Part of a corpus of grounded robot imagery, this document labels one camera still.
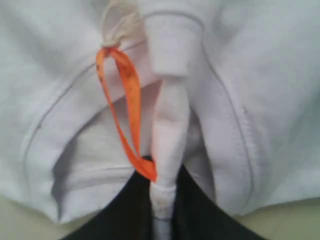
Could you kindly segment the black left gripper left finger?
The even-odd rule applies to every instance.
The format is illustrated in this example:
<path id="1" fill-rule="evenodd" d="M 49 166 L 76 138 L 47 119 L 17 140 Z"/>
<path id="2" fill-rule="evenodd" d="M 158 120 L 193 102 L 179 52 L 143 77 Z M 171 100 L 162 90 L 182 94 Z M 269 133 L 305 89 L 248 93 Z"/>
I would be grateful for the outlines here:
<path id="1" fill-rule="evenodd" d="M 150 181 L 135 171 L 119 194 L 64 240 L 151 240 Z"/>

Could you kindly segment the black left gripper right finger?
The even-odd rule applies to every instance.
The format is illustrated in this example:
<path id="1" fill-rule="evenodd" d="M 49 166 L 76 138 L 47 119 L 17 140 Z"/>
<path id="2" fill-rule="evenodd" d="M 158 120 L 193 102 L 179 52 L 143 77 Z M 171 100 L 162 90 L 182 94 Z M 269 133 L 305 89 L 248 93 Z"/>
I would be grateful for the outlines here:
<path id="1" fill-rule="evenodd" d="M 180 168 L 174 203 L 172 240 L 263 240 L 213 203 L 188 170 Z"/>

